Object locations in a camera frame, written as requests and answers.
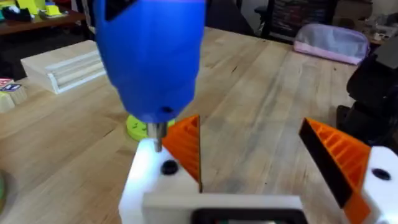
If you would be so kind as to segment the white orange left gripper right finger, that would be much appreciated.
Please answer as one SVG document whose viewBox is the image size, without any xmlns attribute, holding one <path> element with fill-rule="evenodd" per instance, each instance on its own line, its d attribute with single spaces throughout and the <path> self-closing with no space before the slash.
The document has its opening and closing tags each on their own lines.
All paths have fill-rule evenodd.
<svg viewBox="0 0 398 224">
<path fill-rule="evenodd" d="M 341 212 L 343 223 L 397 224 L 397 155 L 314 119 L 299 136 Z"/>
</svg>

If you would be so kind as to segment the white orange left gripper left finger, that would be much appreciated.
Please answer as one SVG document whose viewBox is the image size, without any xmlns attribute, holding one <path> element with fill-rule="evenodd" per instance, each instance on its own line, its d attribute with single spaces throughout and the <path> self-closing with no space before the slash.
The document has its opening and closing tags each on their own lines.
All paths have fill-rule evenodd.
<svg viewBox="0 0 398 224">
<path fill-rule="evenodd" d="M 144 223 L 142 202 L 145 193 L 200 194 L 200 117 L 184 118 L 169 127 L 162 150 L 153 139 L 137 146 L 119 202 L 122 223 Z"/>
</svg>

